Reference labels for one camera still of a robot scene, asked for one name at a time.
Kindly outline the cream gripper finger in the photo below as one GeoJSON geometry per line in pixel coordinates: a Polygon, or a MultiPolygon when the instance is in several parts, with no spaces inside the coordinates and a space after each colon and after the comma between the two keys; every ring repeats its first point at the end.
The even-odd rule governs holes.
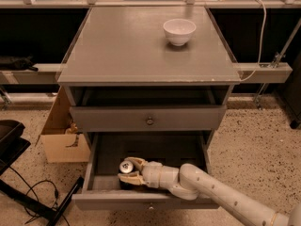
{"type": "Polygon", "coordinates": [[[146,183],[142,174],[139,171],[131,172],[128,174],[119,173],[118,177],[123,183],[127,183],[134,186],[142,186],[146,183]]]}
{"type": "Polygon", "coordinates": [[[139,171],[143,170],[144,166],[147,164],[147,161],[139,157],[126,157],[127,161],[130,161],[139,171]]]}

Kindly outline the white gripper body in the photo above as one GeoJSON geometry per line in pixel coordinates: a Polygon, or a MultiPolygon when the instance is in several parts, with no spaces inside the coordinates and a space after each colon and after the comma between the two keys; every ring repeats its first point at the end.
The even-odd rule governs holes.
{"type": "Polygon", "coordinates": [[[151,188],[158,188],[163,165],[158,162],[148,162],[144,165],[142,176],[144,184],[151,188]]]}

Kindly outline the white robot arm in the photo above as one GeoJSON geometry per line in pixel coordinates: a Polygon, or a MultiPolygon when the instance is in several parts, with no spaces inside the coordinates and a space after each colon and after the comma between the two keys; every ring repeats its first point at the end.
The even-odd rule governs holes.
{"type": "Polygon", "coordinates": [[[119,164],[118,177],[127,184],[166,189],[188,201],[204,194],[245,226],[301,226],[301,204],[296,205],[286,217],[189,163],[178,169],[138,157],[127,157],[119,164]]]}

